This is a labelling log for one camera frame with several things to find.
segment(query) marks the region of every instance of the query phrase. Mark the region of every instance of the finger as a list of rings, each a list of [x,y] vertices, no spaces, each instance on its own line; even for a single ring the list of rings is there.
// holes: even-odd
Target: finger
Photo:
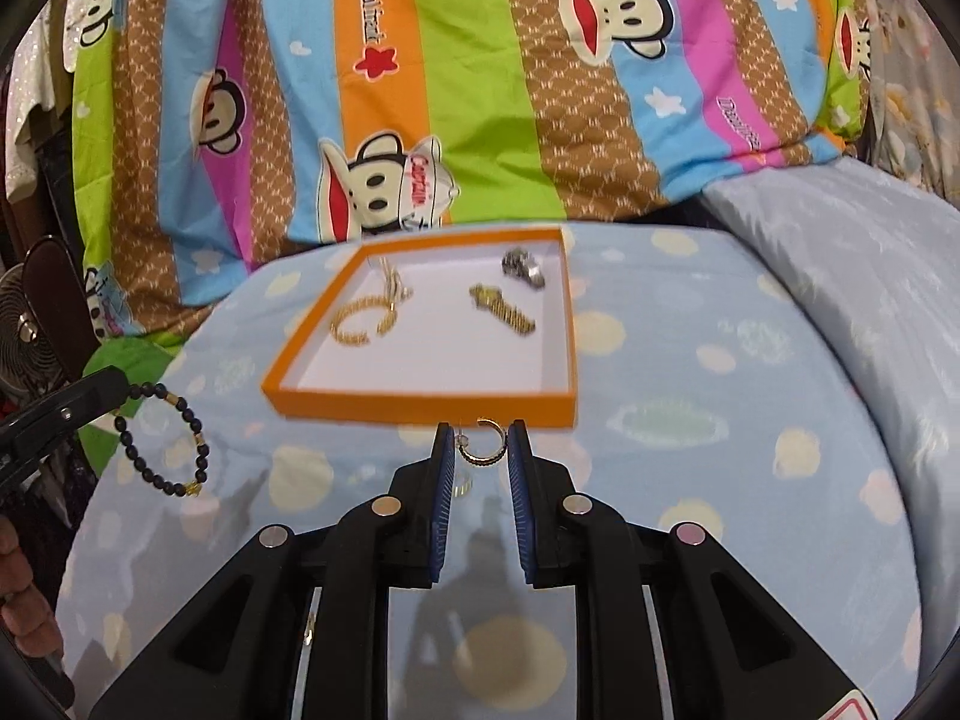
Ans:
[[[0,556],[0,599],[10,593],[23,592],[33,580],[34,570],[21,550]]]
[[[15,637],[25,637],[37,630],[47,617],[52,616],[50,605],[42,593],[31,584],[14,595],[0,610],[3,621]]]
[[[16,528],[13,527],[13,522],[6,517],[0,517],[0,555],[10,555],[18,546],[20,546],[20,539],[16,534]]]
[[[64,651],[64,637],[56,620],[50,616],[37,630],[25,637],[17,637],[16,646],[27,658],[46,658]]]

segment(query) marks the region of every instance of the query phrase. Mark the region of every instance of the purple stripe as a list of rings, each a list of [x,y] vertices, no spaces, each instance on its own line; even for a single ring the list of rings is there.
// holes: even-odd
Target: purple stripe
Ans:
[[[736,35],[723,0],[676,0],[683,56],[704,98],[707,126],[730,144],[744,170],[782,167],[779,138],[757,108],[736,61]],[[750,151],[766,151],[763,162]]]
[[[213,186],[217,202],[223,211],[227,227],[232,230],[237,250],[243,257],[248,271],[253,264],[253,228],[251,227],[250,196],[250,141],[253,138],[253,110],[250,96],[247,94],[243,76],[243,57],[240,55],[240,42],[237,35],[236,20],[233,18],[232,2],[227,2],[224,13],[224,29],[220,36],[220,52],[217,66],[227,71],[227,77],[241,89],[246,100],[247,115],[240,125],[240,146],[232,154],[222,156],[201,148],[203,166]]]

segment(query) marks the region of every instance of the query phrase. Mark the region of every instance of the metal rivet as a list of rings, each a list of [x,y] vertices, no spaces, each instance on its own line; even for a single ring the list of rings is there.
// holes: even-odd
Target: metal rivet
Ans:
[[[267,549],[281,546],[287,541],[287,529],[282,525],[269,525],[260,531],[260,543]]]
[[[392,495],[382,495],[371,503],[370,508],[378,517],[390,517],[400,511],[401,504]]]
[[[683,543],[695,547],[707,540],[707,531],[704,531],[695,522],[685,522],[677,528],[677,538]]]
[[[586,514],[593,508],[593,501],[586,495],[568,495],[563,498],[563,507],[570,514]]]

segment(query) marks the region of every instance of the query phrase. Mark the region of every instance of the jewelry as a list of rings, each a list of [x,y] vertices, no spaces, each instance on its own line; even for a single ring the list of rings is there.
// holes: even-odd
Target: jewelry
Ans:
[[[544,272],[534,256],[523,248],[512,248],[503,255],[503,272],[527,282],[535,290],[542,290],[546,284]]]
[[[515,333],[528,336],[536,330],[536,322],[526,317],[520,309],[510,305],[503,299],[503,293],[496,287],[487,287],[483,284],[474,284],[470,287],[470,295],[479,309],[486,309],[501,322],[509,324]]]
[[[457,428],[457,435],[454,437],[453,442],[455,445],[457,445],[457,450],[463,456],[464,460],[466,460],[469,464],[481,467],[492,466],[500,458],[507,454],[507,431],[505,431],[492,419],[477,419],[477,424],[488,425],[488,427],[493,428],[500,435],[500,447],[498,450],[496,450],[496,452],[493,453],[493,455],[486,458],[480,458],[467,452],[467,447],[470,444],[470,440],[464,435],[464,431],[460,428]]]
[[[184,422],[190,426],[193,440],[197,445],[197,472],[193,476],[194,480],[186,485],[175,485],[147,467],[147,461],[140,456],[136,446],[133,445],[133,435],[127,430],[127,420],[123,419],[117,412],[113,412],[116,416],[113,420],[113,427],[120,434],[120,443],[125,447],[127,457],[133,461],[133,467],[140,472],[143,481],[153,485],[158,490],[163,490],[167,495],[176,495],[177,498],[183,498],[184,495],[199,495],[203,483],[206,481],[206,469],[209,465],[208,457],[210,455],[210,447],[203,439],[203,423],[196,418],[184,398],[167,391],[167,388],[162,384],[151,384],[150,382],[133,384],[127,393],[127,397],[131,400],[139,400],[141,397],[155,397],[165,400],[181,413]]]
[[[344,346],[366,346],[370,343],[370,336],[365,330],[350,333],[340,329],[340,325],[347,317],[367,309],[382,308],[386,312],[383,319],[376,325],[378,336],[385,336],[397,324],[397,304],[411,298],[414,292],[403,285],[400,281],[400,273],[386,259],[380,260],[380,266],[383,269],[383,295],[367,295],[366,298],[352,300],[341,306],[330,319],[330,334],[337,343],[342,343]]]

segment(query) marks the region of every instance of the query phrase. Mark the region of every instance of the light blue tablecloth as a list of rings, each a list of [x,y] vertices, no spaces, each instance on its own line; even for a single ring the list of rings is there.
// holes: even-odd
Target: light blue tablecloth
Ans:
[[[726,234],[566,231],[579,423],[534,433],[535,450],[630,521],[702,522],[893,717],[915,688],[920,643],[910,533],[877,430],[829,348]],[[213,449],[200,498],[166,498],[123,457],[107,468],[58,609],[80,720],[259,528],[329,525],[428,454],[432,431],[290,421],[260,393],[350,251],[261,269],[171,365],[164,381],[189,398]],[[131,429],[156,469],[190,477],[175,413],[150,401]],[[572,720],[572,594],[523,584],[504,464],[469,474],[440,584],[392,599],[392,717]]]

